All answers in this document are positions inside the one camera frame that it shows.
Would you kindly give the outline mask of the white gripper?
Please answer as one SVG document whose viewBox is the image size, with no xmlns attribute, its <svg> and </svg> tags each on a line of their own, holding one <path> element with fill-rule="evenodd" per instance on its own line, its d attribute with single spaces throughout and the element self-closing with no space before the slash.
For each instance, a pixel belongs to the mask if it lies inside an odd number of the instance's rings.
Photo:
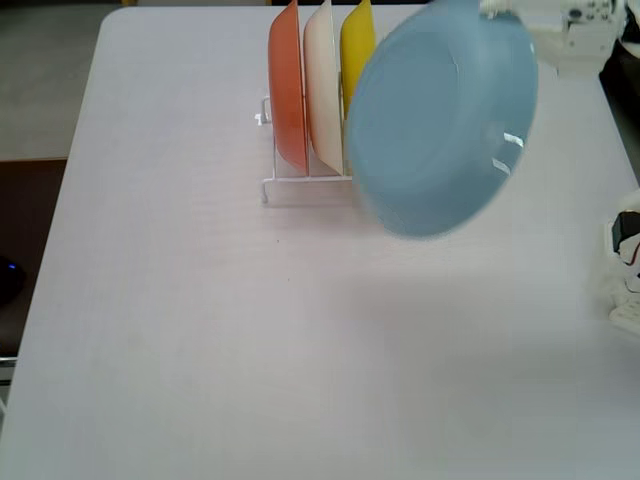
<svg viewBox="0 0 640 480">
<path fill-rule="evenodd" d="M 623 1 L 480 0 L 479 14 L 520 16 L 536 57 L 560 75 L 597 75 L 625 28 Z"/>
</svg>

